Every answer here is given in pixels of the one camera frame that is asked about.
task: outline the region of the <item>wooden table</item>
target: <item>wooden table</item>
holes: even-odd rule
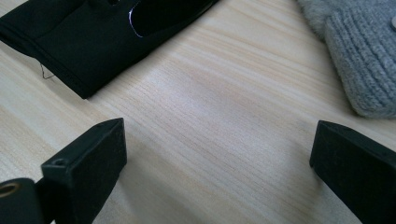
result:
[[[0,182],[37,181],[92,125],[124,118],[128,164],[95,223],[359,223],[308,165],[317,123],[396,149],[396,120],[351,109],[294,0],[222,0],[89,100],[41,73],[0,44]]]

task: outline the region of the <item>black clamp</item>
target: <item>black clamp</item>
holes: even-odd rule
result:
[[[363,223],[396,223],[396,153],[348,127],[320,121],[310,165]]]
[[[123,119],[96,124],[44,162],[36,184],[0,184],[1,224],[92,223],[126,162]]]

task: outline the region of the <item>metal grommet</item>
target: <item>metal grommet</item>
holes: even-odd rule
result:
[[[390,22],[392,28],[394,31],[396,31],[396,16],[393,17],[392,21]]]
[[[0,198],[5,198],[8,195],[13,194],[20,188],[18,183],[8,183],[6,185],[0,186]]]

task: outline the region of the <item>gray knitted fabric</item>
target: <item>gray knitted fabric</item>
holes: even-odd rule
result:
[[[353,108],[366,118],[396,118],[396,0],[298,0],[329,47]]]

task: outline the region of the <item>black glove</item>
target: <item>black glove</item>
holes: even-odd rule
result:
[[[0,40],[85,99],[216,2],[30,0],[0,19]]]

